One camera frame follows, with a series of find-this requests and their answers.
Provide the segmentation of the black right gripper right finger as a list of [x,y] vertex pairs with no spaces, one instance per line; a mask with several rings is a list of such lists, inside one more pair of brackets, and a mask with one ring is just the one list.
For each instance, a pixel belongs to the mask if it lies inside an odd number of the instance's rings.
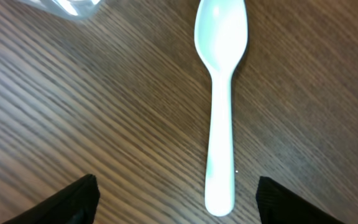
[[270,177],[260,177],[255,199],[262,224],[343,224]]

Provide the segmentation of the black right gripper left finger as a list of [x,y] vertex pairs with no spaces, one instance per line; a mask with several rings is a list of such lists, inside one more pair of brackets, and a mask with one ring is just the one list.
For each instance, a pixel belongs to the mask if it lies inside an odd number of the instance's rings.
[[99,198],[96,176],[86,174],[4,224],[93,224]]

